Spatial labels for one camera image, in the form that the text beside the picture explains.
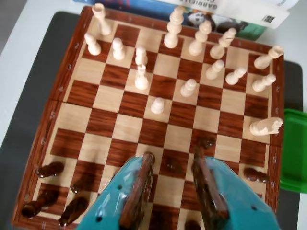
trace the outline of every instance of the dark pawn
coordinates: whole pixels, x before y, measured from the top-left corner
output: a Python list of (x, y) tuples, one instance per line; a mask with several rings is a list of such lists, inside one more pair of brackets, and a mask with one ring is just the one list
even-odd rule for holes
[(58, 191), (44, 191), (41, 193), (36, 201), (31, 201), (25, 204), (21, 210), (21, 214), (25, 218), (31, 218), (36, 216), (42, 208), (52, 206), (58, 199)]
[(59, 225), (61, 227), (65, 227), (73, 223), (83, 212), (86, 211), (87, 206), (87, 199), (83, 197), (73, 199), (69, 205), (67, 205), (65, 211), (59, 219)]
[(49, 165), (45, 165), (37, 170), (37, 175), (40, 178), (57, 176), (64, 170), (64, 164), (62, 162), (52, 162)]

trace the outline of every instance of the light wooden square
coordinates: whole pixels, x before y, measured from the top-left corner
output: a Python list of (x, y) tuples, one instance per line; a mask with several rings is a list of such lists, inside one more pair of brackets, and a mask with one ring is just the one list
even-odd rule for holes
[(253, 141), (269, 144), (270, 143), (270, 135), (255, 136), (250, 132), (249, 126), (250, 126), (251, 123), (253, 123), (255, 121), (260, 121), (260, 119), (250, 117), (250, 116), (244, 116), (242, 138), (247, 139), (247, 140), (253, 140)]
[(123, 93), (123, 90), (100, 85), (95, 97), (93, 108), (118, 113)]
[(238, 138), (217, 135), (214, 157), (224, 161), (239, 163), (241, 142), (242, 140)]
[(169, 176), (158, 176), (154, 204), (180, 207), (184, 180)]
[(137, 143), (143, 119), (118, 114), (112, 138)]
[(225, 68), (221, 70), (221, 72), (218, 73), (218, 76), (214, 80), (210, 80), (206, 77), (206, 71), (209, 69), (212, 65), (203, 63), (202, 69), (201, 69), (201, 84), (203, 85), (210, 85), (218, 88), (222, 88), (224, 84), (224, 78), (225, 78)]
[(180, 58), (165, 54), (158, 54), (154, 66), (154, 74), (170, 78), (177, 78)]
[(168, 123), (173, 101), (168, 100), (168, 99), (164, 99), (164, 110), (163, 110), (163, 112), (161, 114), (154, 114), (151, 111), (151, 107), (152, 107), (152, 104), (153, 104), (155, 99), (156, 99), (156, 97), (148, 96), (147, 104), (146, 104), (146, 108), (145, 108), (145, 113), (144, 113), (144, 118), (154, 120), (154, 121), (161, 121), (161, 122)]
[(79, 153), (79, 160), (105, 164), (112, 138), (86, 133)]
[(177, 79), (175, 85), (175, 91), (173, 95), (173, 101), (175, 102), (182, 102), (186, 104), (196, 105), (198, 92), (200, 90), (200, 85), (197, 83), (194, 93), (190, 97), (184, 97), (181, 95), (180, 89), (186, 83), (185, 80)]
[(243, 92), (223, 89), (221, 111), (244, 115), (245, 97)]
[(192, 138), (192, 129), (168, 125), (164, 148), (180, 152), (189, 152)]
[(219, 119), (219, 110), (196, 106), (193, 128), (217, 133)]

